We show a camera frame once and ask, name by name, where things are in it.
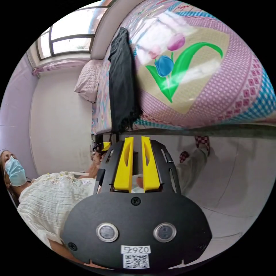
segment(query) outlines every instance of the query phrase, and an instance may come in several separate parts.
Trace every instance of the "bedsheet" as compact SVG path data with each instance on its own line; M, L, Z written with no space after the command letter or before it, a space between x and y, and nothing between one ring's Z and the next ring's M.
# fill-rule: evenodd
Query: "bedsheet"
M129 31L141 88L143 114L134 129L276 123L276 97L266 71L246 43L214 16L175 0L145 0L121 26ZM92 133L111 129L109 53L110 46Z

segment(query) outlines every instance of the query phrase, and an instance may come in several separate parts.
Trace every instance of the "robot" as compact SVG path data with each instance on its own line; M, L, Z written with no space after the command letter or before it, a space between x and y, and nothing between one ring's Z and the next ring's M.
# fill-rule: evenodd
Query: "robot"
M127 274L161 272L197 260L212 239L203 211L181 194L166 147L149 137L142 137L144 193L131 193L133 144L129 137L98 147L107 152L94 194L69 213L65 245L84 263Z

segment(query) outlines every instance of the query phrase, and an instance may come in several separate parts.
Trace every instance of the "screw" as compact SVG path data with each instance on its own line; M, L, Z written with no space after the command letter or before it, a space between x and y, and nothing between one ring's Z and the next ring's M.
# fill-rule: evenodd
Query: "screw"
M72 242L69 242L69 243L68 243L68 247L69 247L71 250L73 250L73 251L77 251L77 250L78 250L77 246L76 246L74 243L72 243Z
M206 248L206 244L202 244L198 246L199 251L203 251Z
M134 206L138 206L140 203L141 203L141 199L138 198L138 197L134 197L131 200L131 204L134 205Z

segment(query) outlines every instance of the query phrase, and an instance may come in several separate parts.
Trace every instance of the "red checkered slipper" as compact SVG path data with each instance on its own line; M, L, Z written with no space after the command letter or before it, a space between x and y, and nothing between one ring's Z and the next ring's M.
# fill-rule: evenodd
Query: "red checkered slipper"
M210 155L210 140L208 136L195 136L195 144L198 148L200 144L203 144L206 146L208 151L208 156Z
M179 155L179 162L183 163L190 155L187 152L181 152Z

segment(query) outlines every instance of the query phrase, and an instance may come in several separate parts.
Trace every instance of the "black cloth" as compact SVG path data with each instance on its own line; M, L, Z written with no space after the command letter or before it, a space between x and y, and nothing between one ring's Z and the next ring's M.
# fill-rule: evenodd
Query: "black cloth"
M140 118L139 89L135 61L129 45L129 32L120 27L111 43L109 70L109 98L113 133L133 129Z

